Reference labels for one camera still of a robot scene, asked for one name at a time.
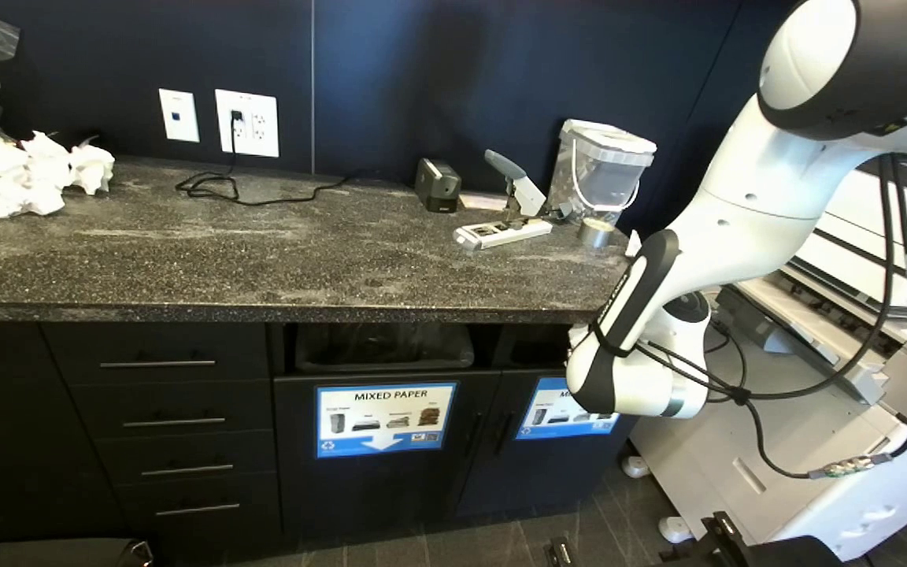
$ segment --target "electrical outlet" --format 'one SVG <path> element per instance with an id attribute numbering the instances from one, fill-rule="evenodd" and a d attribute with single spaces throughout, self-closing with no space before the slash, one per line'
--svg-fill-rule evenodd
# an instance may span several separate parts
<path id="1" fill-rule="evenodd" d="M 277 101 L 253 91 L 215 89 L 219 148 L 228 154 L 277 156 Z"/>
<path id="2" fill-rule="evenodd" d="M 170 143 L 201 143 L 200 132 L 200 110 L 191 91 L 159 89 L 161 91 L 161 112 L 163 132 Z"/>

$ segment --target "cabinet drawer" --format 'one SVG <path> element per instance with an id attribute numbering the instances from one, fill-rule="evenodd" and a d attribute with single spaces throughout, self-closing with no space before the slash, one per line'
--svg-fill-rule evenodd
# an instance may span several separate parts
<path id="1" fill-rule="evenodd" d="M 271 427 L 266 380 L 204 380 L 147 387 L 75 387 L 81 420 L 99 438 Z"/>
<path id="2" fill-rule="evenodd" d="M 111 438 L 99 447 L 119 486 L 275 473 L 271 431 Z"/>
<path id="3" fill-rule="evenodd" d="M 69 380 L 266 377 L 266 326 L 54 325 L 43 326 Z"/>
<path id="4" fill-rule="evenodd" d="M 147 481 L 119 487 L 133 529 L 277 526 L 275 476 Z"/>

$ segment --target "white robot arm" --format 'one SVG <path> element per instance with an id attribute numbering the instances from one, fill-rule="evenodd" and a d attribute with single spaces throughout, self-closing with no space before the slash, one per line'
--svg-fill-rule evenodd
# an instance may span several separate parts
<path id="1" fill-rule="evenodd" d="M 907 154 L 907 0 L 811 0 L 769 45 L 758 93 L 686 210 L 630 255 L 597 317 L 572 326 L 572 397 L 591 412 L 696 416 L 710 391 L 650 353 L 707 365 L 698 290 L 782 268 L 876 154 Z"/>

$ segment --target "dark wall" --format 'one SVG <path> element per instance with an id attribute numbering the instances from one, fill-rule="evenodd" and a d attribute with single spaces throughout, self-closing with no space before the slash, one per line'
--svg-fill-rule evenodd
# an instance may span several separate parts
<path id="1" fill-rule="evenodd" d="M 607 118 L 659 143 L 634 207 L 686 200 L 782 0 L 0 0 L 21 28 L 6 127 L 100 127 L 118 152 L 210 160 L 161 143 L 159 85 L 281 97 L 281 171 L 411 180 L 439 154 L 492 177 L 499 148 L 550 180 L 558 127 Z"/>

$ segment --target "granite countertop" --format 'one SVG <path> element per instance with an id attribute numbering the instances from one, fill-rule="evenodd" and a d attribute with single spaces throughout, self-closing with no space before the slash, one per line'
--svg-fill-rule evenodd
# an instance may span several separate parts
<path id="1" fill-rule="evenodd" d="M 0 220 L 0 321 L 585 321 L 623 271 L 621 248 L 545 239 L 466 252 L 411 189 L 344 185 L 242 207 L 186 198 L 190 171 L 130 165 L 105 198 Z M 246 198 L 311 180 L 238 177 Z"/>

